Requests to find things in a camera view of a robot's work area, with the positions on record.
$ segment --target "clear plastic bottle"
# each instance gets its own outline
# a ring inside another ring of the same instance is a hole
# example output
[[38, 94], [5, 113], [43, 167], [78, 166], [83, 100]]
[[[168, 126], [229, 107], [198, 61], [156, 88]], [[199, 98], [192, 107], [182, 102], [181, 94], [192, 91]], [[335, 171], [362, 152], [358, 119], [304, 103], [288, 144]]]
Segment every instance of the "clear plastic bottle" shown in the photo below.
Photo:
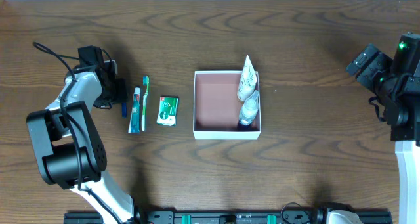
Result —
[[238, 130], [247, 131], [251, 129], [252, 122], [257, 115], [259, 104], [258, 97], [260, 93], [255, 90], [254, 93], [245, 100], [242, 106], [241, 112], [239, 113]]

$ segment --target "green soap package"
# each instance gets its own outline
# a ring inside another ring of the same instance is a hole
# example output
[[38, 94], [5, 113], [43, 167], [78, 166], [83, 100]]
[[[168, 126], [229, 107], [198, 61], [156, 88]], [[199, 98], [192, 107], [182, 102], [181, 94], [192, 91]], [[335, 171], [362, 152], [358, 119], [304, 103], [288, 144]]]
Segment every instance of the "green soap package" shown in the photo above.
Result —
[[156, 121], [158, 125], [176, 126], [178, 103], [178, 97], [160, 97]]

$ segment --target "wood grain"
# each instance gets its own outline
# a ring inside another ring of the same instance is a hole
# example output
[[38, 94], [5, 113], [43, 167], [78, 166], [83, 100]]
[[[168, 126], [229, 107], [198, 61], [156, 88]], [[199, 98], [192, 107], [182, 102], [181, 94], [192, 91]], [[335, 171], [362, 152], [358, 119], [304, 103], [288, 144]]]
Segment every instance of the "wood grain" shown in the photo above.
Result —
[[[97, 45], [133, 92], [149, 75], [148, 130], [127, 134], [120, 107], [93, 110], [108, 170], [143, 207], [280, 209], [334, 201], [388, 208], [398, 222], [398, 164], [371, 93], [347, 75], [368, 44], [393, 56], [420, 32], [417, 0], [10, 0], [0, 13], [0, 223], [60, 223], [92, 210], [45, 184], [25, 119], [55, 99], [63, 55]], [[195, 70], [240, 70], [249, 54], [261, 81], [257, 141], [195, 141]], [[155, 119], [160, 95], [180, 97], [178, 125]]]

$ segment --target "green strip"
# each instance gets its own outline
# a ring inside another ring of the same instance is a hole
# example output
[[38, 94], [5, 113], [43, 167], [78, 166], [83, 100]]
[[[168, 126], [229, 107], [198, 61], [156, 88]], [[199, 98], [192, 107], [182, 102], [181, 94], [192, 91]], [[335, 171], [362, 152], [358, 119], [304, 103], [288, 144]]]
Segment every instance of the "green strip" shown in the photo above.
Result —
[[267, 224], [276, 224], [276, 216], [275, 215], [267, 215]]
[[183, 215], [182, 216], [182, 224], [191, 224], [191, 216], [190, 215]]

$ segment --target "blue toothpaste tube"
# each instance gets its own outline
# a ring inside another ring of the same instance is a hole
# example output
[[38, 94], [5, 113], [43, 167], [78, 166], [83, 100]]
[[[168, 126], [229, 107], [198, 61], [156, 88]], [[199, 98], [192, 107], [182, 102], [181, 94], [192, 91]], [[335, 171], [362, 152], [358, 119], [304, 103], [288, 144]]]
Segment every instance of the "blue toothpaste tube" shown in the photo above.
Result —
[[140, 133], [140, 98], [140, 88], [136, 87], [133, 95], [129, 133]]

